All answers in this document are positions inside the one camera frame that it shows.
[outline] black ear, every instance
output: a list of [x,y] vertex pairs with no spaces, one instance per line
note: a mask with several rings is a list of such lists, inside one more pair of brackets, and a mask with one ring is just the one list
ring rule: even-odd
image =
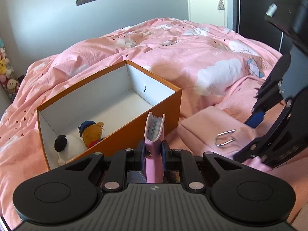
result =
[[66,137],[64,135],[60,135],[56,138],[54,142],[54,149],[57,152],[61,152],[65,149],[66,145],[67,145]]

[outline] black wardrobe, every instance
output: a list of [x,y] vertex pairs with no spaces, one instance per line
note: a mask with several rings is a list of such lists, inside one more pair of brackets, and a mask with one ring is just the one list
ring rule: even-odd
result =
[[292,43],[282,32],[264,20],[271,0],[234,0],[234,30],[245,38],[264,42],[282,54]]

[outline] blue cap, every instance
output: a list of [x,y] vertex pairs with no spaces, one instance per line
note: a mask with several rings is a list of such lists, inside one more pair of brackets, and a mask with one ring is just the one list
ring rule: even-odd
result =
[[91,125],[95,125],[96,123],[93,122],[93,121],[85,121],[83,122],[79,127],[78,127],[78,130],[79,130],[79,134],[80,134],[80,137],[82,137],[82,133],[84,132],[84,130],[91,126]]

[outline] pink pouch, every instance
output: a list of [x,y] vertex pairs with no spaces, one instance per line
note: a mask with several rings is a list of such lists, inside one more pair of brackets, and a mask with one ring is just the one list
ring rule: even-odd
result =
[[146,179],[147,183],[162,183],[164,179],[164,168],[161,159],[161,141],[164,140],[165,114],[163,114],[158,137],[155,140],[150,141],[147,138],[147,133],[152,119],[152,112],[149,112],[144,132]]
[[[235,130],[230,134],[219,136],[218,134]],[[239,122],[232,116],[216,107],[210,106],[193,116],[183,120],[177,127],[179,136],[185,145],[190,148],[195,155],[202,156],[204,152],[211,151],[227,158],[233,159],[233,155],[258,137],[256,131]],[[232,142],[218,147],[215,144]],[[249,159],[245,165],[261,171],[270,171],[271,168],[261,163],[259,157]]]

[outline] pink notebook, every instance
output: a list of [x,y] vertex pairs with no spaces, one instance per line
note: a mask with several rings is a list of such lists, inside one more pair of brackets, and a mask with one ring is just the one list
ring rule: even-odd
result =
[[163,117],[153,116],[149,112],[145,125],[145,175],[147,183],[162,183],[164,178],[164,168],[161,159],[161,141],[164,140]]

